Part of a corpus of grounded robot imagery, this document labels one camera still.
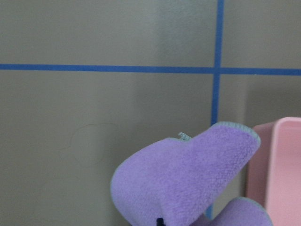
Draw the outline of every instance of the towel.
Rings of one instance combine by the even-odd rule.
[[[155,226],[158,218],[166,226],[205,225],[202,213],[259,146],[251,128],[233,122],[219,122],[192,139],[165,138],[116,169],[112,200],[132,226]]]

